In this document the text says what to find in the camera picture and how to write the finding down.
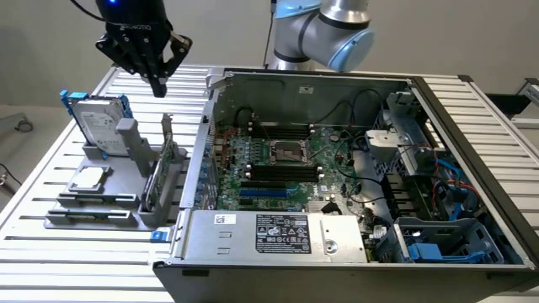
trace blue tab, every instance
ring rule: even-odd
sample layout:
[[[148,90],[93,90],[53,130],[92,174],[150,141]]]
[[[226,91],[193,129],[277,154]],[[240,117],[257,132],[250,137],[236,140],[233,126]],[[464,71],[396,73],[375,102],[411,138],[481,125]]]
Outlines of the blue tab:
[[[72,99],[85,99],[88,98],[88,93],[86,92],[72,92],[69,95],[69,98]]]
[[[129,99],[126,98],[126,95],[122,93],[120,96],[117,96],[117,99],[120,100],[124,108],[124,117],[132,119],[133,112],[130,111]]]
[[[68,114],[69,114],[69,116],[72,116],[73,115],[73,109],[70,108],[70,104],[69,104],[69,98],[68,98],[68,91],[66,90],[62,90],[61,92],[60,92],[60,100],[61,100],[61,104],[65,106],[65,108],[66,108],[66,112],[68,112]]]
[[[409,258],[416,261],[441,262],[440,249],[433,243],[415,243],[408,246]]]
[[[150,243],[166,243],[166,232],[161,232],[158,230],[154,230],[152,232],[152,236],[149,237],[149,242]]]

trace white sticker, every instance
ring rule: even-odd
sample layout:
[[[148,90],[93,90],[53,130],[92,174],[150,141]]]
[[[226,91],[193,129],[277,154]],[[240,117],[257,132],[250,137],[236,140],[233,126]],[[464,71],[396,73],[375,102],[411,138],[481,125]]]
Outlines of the white sticker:
[[[306,93],[310,95],[313,93],[313,87],[312,86],[300,86],[300,93]]]
[[[214,224],[236,224],[236,215],[216,215]]]
[[[126,148],[116,131],[117,121],[109,115],[98,112],[81,112],[81,118],[100,150],[109,155],[125,156]]]

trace hard drive label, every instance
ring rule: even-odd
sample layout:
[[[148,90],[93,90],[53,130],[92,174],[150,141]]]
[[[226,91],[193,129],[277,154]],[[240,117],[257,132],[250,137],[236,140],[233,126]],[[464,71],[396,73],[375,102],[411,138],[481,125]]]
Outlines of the hard drive label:
[[[306,216],[256,215],[256,250],[261,254],[309,254]]]
[[[98,112],[81,112],[81,118],[94,145],[109,155],[126,155],[126,147],[116,131],[121,118]]]

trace gray floor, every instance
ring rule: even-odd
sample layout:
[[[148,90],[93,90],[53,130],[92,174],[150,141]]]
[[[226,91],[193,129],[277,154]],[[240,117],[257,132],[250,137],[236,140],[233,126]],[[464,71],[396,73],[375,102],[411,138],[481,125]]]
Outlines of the gray floor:
[[[26,113],[33,130],[29,133],[20,133],[13,129],[0,132],[0,163],[24,182],[70,118],[62,107],[0,105],[0,117],[18,112]],[[0,193],[0,210],[9,199]]]

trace motherboard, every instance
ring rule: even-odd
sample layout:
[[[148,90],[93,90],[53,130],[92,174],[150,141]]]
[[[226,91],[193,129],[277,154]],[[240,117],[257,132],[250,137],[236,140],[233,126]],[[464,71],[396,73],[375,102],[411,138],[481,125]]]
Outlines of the motherboard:
[[[333,203],[334,214],[360,211],[348,199],[357,182],[338,172],[355,176],[352,148],[342,144],[350,138],[332,128],[218,129],[217,209],[322,212]]]

